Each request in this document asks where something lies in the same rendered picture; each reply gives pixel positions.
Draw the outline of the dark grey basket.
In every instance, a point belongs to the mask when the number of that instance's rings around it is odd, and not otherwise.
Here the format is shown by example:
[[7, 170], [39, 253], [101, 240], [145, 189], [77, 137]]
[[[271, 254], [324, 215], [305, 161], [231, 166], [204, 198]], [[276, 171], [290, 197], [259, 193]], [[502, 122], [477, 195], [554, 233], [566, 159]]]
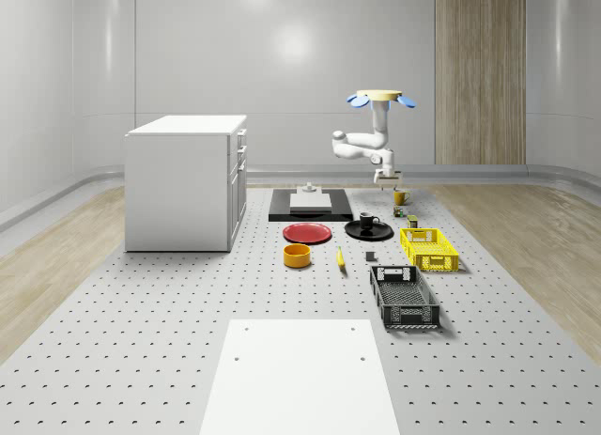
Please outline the dark grey basket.
[[439, 303], [415, 266], [372, 266], [370, 281], [385, 326], [439, 326]]

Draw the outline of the yellow bowl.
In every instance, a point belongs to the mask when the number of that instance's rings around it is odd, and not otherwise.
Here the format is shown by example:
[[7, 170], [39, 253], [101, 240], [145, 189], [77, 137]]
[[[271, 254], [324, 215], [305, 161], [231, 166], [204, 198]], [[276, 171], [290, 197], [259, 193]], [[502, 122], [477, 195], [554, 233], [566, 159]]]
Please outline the yellow bowl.
[[284, 248], [284, 263], [287, 267], [300, 269], [311, 263], [311, 249], [302, 243], [288, 244]]

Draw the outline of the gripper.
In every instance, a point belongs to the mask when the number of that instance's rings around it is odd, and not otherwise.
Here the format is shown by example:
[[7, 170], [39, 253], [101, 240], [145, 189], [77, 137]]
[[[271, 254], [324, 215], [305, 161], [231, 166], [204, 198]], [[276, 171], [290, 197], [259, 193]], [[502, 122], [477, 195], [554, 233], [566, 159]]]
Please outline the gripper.
[[388, 169], [377, 169], [374, 175], [374, 183], [383, 189], [385, 186], [392, 186], [396, 189], [401, 185], [403, 173]]

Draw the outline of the black plate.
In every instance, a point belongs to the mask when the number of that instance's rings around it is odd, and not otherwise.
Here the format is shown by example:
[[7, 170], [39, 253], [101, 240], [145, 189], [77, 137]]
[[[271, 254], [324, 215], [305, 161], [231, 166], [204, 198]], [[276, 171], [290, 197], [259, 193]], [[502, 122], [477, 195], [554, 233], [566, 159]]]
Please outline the black plate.
[[345, 231], [351, 238], [361, 241], [385, 241], [393, 236], [393, 229], [382, 222], [373, 222], [370, 229], [363, 229], [359, 220], [352, 221], [345, 225]]

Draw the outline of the white board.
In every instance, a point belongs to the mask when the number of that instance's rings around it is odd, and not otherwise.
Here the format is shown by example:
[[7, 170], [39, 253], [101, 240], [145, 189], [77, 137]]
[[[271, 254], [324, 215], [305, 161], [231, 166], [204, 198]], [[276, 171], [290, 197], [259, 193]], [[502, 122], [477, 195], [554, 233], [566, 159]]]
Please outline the white board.
[[233, 319], [200, 435], [399, 435], [367, 319]]

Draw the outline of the drone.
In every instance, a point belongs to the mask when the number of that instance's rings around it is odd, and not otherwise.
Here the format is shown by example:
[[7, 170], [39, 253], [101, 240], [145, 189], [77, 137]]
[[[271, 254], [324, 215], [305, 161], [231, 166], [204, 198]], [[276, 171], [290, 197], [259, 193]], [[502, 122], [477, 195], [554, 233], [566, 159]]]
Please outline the drone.
[[409, 97], [404, 97], [399, 90], [390, 89], [368, 89], [358, 90], [356, 93], [347, 97], [347, 102], [353, 107], [363, 107], [368, 102], [374, 101], [398, 101], [408, 108], [414, 108], [416, 103]]

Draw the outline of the black stove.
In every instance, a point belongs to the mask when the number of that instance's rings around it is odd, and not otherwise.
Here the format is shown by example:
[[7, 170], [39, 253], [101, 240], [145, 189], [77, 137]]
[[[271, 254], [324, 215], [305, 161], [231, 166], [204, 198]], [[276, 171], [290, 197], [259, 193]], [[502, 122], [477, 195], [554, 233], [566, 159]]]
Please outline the black stove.
[[270, 203], [270, 222], [350, 222], [353, 213], [344, 189], [324, 189], [311, 184], [275, 189]]

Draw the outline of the yellow basket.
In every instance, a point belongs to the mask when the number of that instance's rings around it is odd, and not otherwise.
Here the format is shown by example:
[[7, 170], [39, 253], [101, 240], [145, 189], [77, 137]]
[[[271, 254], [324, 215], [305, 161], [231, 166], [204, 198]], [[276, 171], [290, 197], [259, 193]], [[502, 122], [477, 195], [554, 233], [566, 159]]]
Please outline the yellow basket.
[[437, 228], [402, 228], [400, 243], [409, 263], [422, 271], [458, 270], [458, 252]]

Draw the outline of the red plate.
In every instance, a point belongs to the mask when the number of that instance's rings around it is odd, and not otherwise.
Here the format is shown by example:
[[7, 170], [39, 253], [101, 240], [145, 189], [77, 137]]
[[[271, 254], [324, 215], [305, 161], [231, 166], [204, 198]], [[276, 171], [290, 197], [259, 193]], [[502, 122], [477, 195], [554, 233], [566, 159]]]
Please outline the red plate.
[[296, 223], [283, 229], [283, 236], [290, 242], [317, 244], [331, 238], [331, 230], [318, 223]]

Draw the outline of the white cabinet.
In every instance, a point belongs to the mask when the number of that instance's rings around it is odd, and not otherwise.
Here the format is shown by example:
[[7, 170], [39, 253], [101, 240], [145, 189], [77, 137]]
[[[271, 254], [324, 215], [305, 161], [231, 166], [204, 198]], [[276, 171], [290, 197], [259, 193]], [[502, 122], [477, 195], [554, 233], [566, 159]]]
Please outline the white cabinet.
[[231, 250], [246, 204], [246, 119], [165, 116], [126, 135], [126, 250]]

